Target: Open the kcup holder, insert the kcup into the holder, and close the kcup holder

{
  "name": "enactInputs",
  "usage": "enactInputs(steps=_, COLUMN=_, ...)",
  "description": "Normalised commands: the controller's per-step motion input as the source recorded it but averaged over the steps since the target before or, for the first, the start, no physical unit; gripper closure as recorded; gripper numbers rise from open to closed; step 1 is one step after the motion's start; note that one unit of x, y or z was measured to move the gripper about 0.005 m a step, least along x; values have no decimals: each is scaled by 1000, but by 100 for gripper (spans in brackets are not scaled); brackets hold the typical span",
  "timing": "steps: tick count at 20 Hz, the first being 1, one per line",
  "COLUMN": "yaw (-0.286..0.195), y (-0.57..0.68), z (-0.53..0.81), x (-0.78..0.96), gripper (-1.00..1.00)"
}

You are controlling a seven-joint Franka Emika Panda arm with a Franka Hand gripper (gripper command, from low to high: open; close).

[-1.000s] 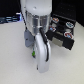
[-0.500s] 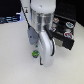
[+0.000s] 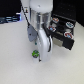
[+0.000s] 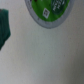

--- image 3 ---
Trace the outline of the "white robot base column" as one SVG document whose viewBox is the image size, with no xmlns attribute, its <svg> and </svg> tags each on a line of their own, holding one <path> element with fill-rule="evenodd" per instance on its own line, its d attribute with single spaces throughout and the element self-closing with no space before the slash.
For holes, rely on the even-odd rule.
<svg viewBox="0 0 84 84">
<path fill-rule="evenodd" d="M 28 18 L 29 0 L 21 0 L 21 2 L 24 9 L 24 13 L 26 14 L 26 17 Z"/>
</svg>

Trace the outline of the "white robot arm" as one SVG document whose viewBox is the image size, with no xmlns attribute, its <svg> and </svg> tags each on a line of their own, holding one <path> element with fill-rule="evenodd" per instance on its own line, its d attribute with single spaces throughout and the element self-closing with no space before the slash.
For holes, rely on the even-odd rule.
<svg viewBox="0 0 84 84">
<path fill-rule="evenodd" d="M 48 31 L 51 21 L 53 0 L 29 0 L 28 38 L 37 48 L 32 52 L 35 62 L 46 62 L 52 53 L 52 38 Z"/>
</svg>

